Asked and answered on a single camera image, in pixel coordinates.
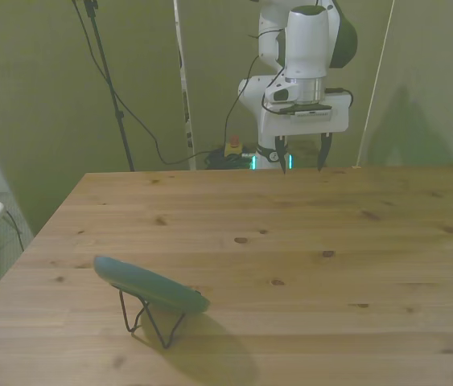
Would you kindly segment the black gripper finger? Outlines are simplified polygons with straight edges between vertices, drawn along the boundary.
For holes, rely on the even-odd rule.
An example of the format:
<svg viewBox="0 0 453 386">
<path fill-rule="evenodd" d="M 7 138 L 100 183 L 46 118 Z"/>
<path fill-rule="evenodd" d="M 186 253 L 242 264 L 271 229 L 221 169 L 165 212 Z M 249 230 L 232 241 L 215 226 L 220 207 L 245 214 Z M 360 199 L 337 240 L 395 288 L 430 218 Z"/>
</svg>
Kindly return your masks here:
<svg viewBox="0 0 453 386">
<path fill-rule="evenodd" d="M 287 155 L 287 144 L 285 136 L 277 136 L 274 139 L 274 146 L 278 156 L 280 167 L 282 168 L 283 174 L 286 173 L 286 155 Z"/>
<path fill-rule="evenodd" d="M 321 146 L 318 154 L 317 169 L 321 171 L 327 161 L 330 149 L 332 146 L 332 133 L 322 133 L 321 134 Z"/>
</svg>

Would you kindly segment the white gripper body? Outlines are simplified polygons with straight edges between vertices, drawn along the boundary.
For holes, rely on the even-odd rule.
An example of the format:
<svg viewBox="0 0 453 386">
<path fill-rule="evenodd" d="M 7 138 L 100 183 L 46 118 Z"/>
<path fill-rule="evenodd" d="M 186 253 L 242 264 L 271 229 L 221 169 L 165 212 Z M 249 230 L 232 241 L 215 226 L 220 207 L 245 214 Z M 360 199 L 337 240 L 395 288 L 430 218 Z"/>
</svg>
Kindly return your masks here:
<svg viewBox="0 0 453 386">
<path fill-rule="evenodd" d="M 269 136 L 294 136 L 317 133 L 342 133 L 349 123 L 350 92 L 328 92 L 313 106 L 292 105 L 284 114 L 262 108 L 260 132 Z"/>
</svg>

